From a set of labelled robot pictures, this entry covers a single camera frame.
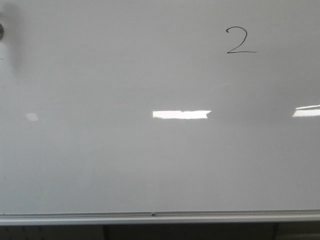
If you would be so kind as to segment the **white whiteboard with aluminium frame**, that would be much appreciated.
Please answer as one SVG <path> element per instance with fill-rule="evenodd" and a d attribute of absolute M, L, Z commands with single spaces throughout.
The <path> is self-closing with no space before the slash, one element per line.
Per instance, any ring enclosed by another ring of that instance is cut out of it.
<path fill-rule="evenodd" d="M 0 223 L 318 221 L 317 0 L 3 0 Z"/>

